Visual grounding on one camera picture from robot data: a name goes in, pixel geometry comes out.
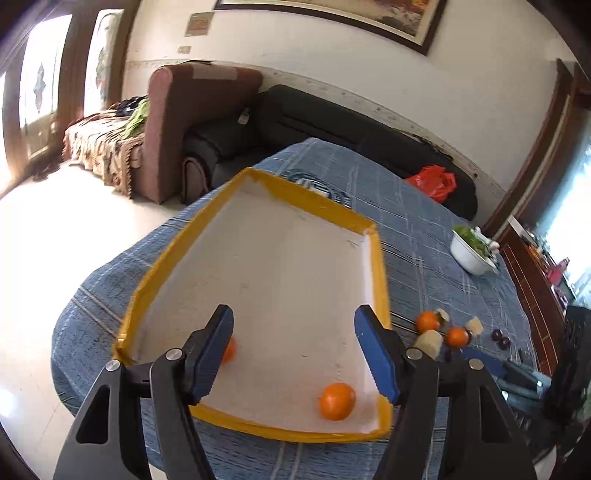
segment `tiled floor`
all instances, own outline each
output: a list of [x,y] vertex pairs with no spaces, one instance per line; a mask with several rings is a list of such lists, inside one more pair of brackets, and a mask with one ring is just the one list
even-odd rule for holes
[[60,312],[88,274],[181,207],[132,202],[68,166],[0,200],[0,421],[41,480],[52,478],[73,420],[51,381]]

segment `white wall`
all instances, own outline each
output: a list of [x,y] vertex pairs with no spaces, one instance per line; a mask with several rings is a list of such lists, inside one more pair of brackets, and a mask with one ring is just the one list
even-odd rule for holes
[[[556,79],[574,57],[526,0],[449,0],[428,56],[329,20],[218,11],[208,35],[184,36],[213,0],[143,0],[126,61],[211,59],[272,67],[349,90],[418,123],[507,189],[538,134]],[[157,65],[127,70],[142,95]]]

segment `metal screw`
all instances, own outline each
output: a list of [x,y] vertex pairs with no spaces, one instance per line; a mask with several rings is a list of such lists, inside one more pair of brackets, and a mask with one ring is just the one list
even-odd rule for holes
[[470,365],[470,368],[473,370],[482,370],[484,368],[484,364],[479,358],[470,358],[468,365]]
[[183,351],[180,348],[171,348],[166,352],[167,360],[178,360],[183,356]]
[[119,369],[120,366],[121,362],[119,362],[119,360],[109,360],[105,365],[105,370],[114,372],[115,370]]
[[410,360],[420,360],[423,358],[423,352],[418,348],[409,348],[407,350],[407,358]]

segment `cardboard tray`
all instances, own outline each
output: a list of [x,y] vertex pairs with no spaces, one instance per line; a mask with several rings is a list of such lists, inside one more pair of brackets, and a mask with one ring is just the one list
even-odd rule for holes
[[[355,336],[364,303],[389,328],[376,224],[315,192],[246,169],[201,209],[146,273],[115,342],[126,364],[182,346],[218,304],[234,311],[234,358],[191,407],[209,423],[288,442],[385,436],[392,407]],[[324,419],[318,399],[351,385],[355,409]]]

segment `black sofa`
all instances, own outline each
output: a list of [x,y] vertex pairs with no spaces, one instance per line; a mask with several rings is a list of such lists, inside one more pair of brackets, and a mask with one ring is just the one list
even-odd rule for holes
[[[192,182],[201,185],[200,181],[216,188],[243,168],[310,137],[350,148],[404,179],[427,165],[441,165],[455,174],[457,183],[445,207],[467,220],[476,215],[474,182],[451,157],[426,140],[415,140],[361,113],[286,85],[260,93],[248,113],[190,129],[183,141],[184,155],[190,159],[183,172],[184,183],[189,190]],[[197,175],[191,163],[197,165]]]

